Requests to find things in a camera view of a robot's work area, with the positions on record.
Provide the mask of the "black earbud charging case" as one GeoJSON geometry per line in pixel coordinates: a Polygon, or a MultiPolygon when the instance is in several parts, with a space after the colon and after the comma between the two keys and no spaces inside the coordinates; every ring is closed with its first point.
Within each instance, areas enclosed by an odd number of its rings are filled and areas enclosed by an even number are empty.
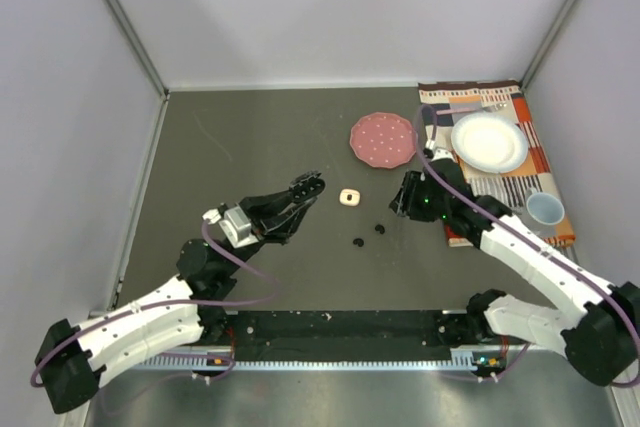
{"type": "Polygon", "coordinates": [[[309,171],[291,182],[289,193],[294,203],[301,203],[319,196],[325,187],[326,183],[321,177],[321,173],[309,171]]]}

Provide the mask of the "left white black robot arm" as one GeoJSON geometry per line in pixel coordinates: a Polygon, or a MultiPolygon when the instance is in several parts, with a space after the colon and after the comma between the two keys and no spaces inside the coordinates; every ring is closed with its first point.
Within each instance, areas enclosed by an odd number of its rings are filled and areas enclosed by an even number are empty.
{"type": "Polygon", "coordinates": [[[226,334],[228,300],[236,272],[272,286],[277,280],[249,265],[268,244],[285,245],[325,189],[316,173],[288,189],[245,197],[202,216],[201,235],[186,241],[177,273],[124,306],[73,325],[63,319],[47,330],[30,377],[53,411],[68,413],[90,401],[126,370],[183,345],[216,343],[226,334]]]}

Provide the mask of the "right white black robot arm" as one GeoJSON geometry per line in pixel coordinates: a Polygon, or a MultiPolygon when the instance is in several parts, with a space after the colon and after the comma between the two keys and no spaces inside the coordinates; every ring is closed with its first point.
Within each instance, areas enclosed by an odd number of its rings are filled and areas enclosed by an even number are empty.
{"type": "Polygon", "coordinates": [[[597,386],[620,387],[619,376],[639,362],[639,288],[591,274],[529,229],[504,203],[476,196],[452,159],[428,161],[405,173],[390,202],[400,217],[440,221],[476,249],[517,273],[550,307],[499,290],[475,295],[466,327],[476,341],[520,339],[554,352],[597,386]]]}

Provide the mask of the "cream earbud charging case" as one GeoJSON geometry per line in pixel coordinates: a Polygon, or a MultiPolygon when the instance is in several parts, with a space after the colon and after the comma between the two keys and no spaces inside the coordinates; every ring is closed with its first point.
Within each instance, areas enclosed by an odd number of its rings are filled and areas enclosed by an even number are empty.
{"type": "Polygon", "coordinates": [[[348,207],[356,207],[360,204],[361,194],[355,189],[343,189],[339,194],[339,202],[341,205],[348,207]]]}

